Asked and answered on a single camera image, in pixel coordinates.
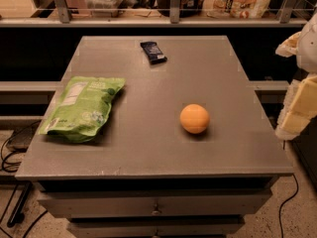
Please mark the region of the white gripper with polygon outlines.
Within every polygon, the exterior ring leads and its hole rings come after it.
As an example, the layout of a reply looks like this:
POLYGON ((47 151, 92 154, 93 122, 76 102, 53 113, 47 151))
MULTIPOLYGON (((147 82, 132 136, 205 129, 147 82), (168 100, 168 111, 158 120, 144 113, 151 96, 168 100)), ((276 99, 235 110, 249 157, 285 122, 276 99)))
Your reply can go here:
MULTIPOLYGON (((303 27, 301 34, 291 35, 275 50, 281 57, 295 56, 297 66, 310 73, 317 72, 317 14, 303 27)), ((275 135, 280 140, 293 140, 317 116, 317 75, 301 81, 293 79, 283 100, 275 135)))

